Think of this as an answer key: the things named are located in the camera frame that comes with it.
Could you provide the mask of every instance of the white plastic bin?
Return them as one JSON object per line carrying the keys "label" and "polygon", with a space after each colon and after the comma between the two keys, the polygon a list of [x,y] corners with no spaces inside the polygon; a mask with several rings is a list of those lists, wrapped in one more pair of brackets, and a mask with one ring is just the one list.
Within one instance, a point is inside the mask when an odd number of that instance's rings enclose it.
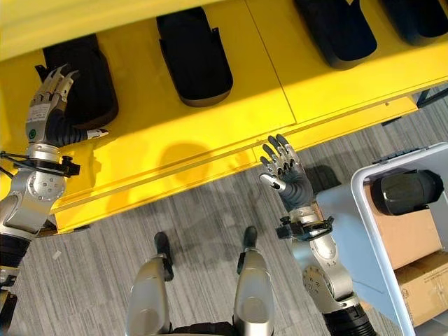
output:
{"label": "white plastic bin", "polygon": [[[448,188],[448,143],[439,143],[359,169],[352,176],[350,185],[340,185],[317,195],[324,216],[335,218],[333,237],[358,296],[397,323],[404,335],[415,335],[415,330],[363,185],[379,175],[413,169],[435,172],[442,178],[445,189]],[[448,246],[447,195],[446,190],[437,202],[429,206],[444,248]],[[428,328],[431,324],[424,323],[420,330]]]}

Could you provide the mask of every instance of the black shoe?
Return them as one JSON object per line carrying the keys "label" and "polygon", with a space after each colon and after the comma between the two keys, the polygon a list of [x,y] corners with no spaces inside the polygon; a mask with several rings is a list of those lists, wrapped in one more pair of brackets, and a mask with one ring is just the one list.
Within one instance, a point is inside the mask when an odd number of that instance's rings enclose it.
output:
{"label": "black shoe", "polygon": [[244,259],[246,258],[246,248],[252,248],[254,249],[257,244],[257,229],[255,226],[249,226],[246,228],[246,231],[244,231],[244,238],[243,238],[243,252],[240,253],[239,259],[238,259],[238,266],[237,266],[237,273],[241,274],[241,271],[243,270],[244,266]]}
{"label": "black shoe", "polygon": [[257,229],[255,226],[249,226],[244,231],[243,249],[255,248],[257,244]]}
{"label": "black shoe", "polygon": [[154,244],[158,254],[164,253],[167,256],[163,259],[164,279],[165,281],[171,281],[174,278],[174,272],[168,236],[164,232],[158,232],[154,236]]}

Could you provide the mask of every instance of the cable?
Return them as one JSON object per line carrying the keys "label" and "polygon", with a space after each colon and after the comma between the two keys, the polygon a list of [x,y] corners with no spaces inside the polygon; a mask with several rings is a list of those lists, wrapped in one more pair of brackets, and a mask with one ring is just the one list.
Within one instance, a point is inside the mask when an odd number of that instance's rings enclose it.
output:
{"label": "cable", "polygon": [[3,174],[7,175],[7,177],[9,177],[10,179],[12,179],[14,177],[13,174],[11,174],[9,171],[4,169],[3,167],[0,167],[0,172],[2,172]]}
{"label": "cable", "polygon": [[22,159],[29,159],[28,155],[20,155],[20,154],[12,154],[12,153],[7,153],[4,150],[0,152],[0,157],[10,157],[10,158],[22,158]]}
{"label": "cable", "polygon": [[28,169],[34,170],[36,172],[41,172],[41,173],[45,173],[45,174],[52,174],[52,175],[56,175],[56,176],[64,176],[63,173],[52,171],[52,170],[49,170],[49,169],[38,168],[38,167],[35,167],[35,166],[31,165],[31,164],[27,164],[27,163],[24,163],[22,161],[13,159],[13,158],[11,158],[9,156],[9,154],[7,154],[5,152],[0,152],[0,158],[7,159],[8,161],[13,162],[15,165],[17,165],[19,167],[28,168]]}

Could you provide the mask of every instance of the yellow shelf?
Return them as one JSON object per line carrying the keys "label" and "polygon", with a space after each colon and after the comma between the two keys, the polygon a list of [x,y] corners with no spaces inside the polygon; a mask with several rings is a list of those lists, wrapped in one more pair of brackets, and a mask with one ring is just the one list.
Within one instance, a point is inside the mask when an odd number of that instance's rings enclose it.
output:
{"label": "yellow shelf", "polygon": [[[448,81],[448,38],[420,48],[404,44],[378,0],[363,1],[363,10],[379,49],[347,71],[325,64],[291,6],[290,0],[205,6],[234,76],[230,96],[209,108],[179,100],[155,19],[99,32],[120,112],[108,136],[62,149],[81,165],[81,175],[68,179],[52,209],[59,230],[253,167],[268,134],[287,134],[303,149],[415,111],[407,95]],[[34,65],[43,62],[41,50],[0,62],[1,150],[25,151],[29,100],[40,84]],[[0,198],[9,185],[0,174]]]}
{"label": "yellow shelf", "polygon": [[0,61],[219,0],[0,0]]}
{"label": "yellow shelf", "polygon": [[[67,180],[55,211],[240,151],[241,141],[295,122],[245,3],[218,2],[206,14],[220,27],[234,76],[230,96],[209,108],[180,101],[160,52],[155,19],[98,33],[120,111],[107,126],[108,136],[62,149],[81,165],[81,174]],[[0,148],[6,151],[26,148],[29,100],[39,86],[34,65],[43,62],[37,51],[0,63]],[[1,183],[4,196],[9,181],[2,176]]]}
{"label": "yellow shelf", "polygon": [[301,126],[448,81],[448,34],[425,47],[406,44],[381,0],[361,1],[378,49],[346,71],[325,63],[293,0],[246,2]]}
{"label": "yellow shelf", "polygon": [[[314,127],[295,131],[288,129],[290,127],[285,127],[280,129],[279,132],[287,134],[288,140],[299,151],[416,110],[417,107],[412,99],[404,97]],[[264,134],[260,141],[247,141],[246,145],[254,147],[253,149],[243,150],[213,161],[204,161],[201,165],[168,176],[159,176],[159,178],[145,184],[94,199],[87,204],[59,211],[55,214],[59,223],[59,232],[70,232],[82,225],[98,221],[107,216],[160,200],[259,165],[258,158],[265,155],[261,150],[261,143],[266,140],[267,135]]]}

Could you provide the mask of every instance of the robotic arm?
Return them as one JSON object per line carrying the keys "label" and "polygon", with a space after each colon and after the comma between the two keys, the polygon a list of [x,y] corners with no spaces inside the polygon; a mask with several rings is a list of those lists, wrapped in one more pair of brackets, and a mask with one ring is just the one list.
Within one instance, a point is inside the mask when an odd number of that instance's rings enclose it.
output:
{"label": "robotic arm", "polygon": [[12,182],[8,196],[0,201],[0,331],[9,328],[17,303],[17,297],[4,287],[15,283],[31,240],[65,191],[65,177],[79,174],[80,167],[71,157],[60,160],[59,148],[108,134],[104,129],[76,129],[65,120],[67,96],[77,76],[68,65],[51,71],[29,107],[27,154],[0,152],[0,158],[18,168],[16,175],[2,169]]}
{"label": "robotic arm", "polygon": [[313,190],[299,157],[287,140],[277,135],[263,149],[271,161],[261,157],[268,173],[260,180],[279,192],[289,216],[276,229],[280,239],[290,239],[294,258],[302,269],[303,284],[322,313],[332,336],[376,335],[353,291],[350,274],[339,261],[331,236],[333,219],[322,220],[313,204]]}

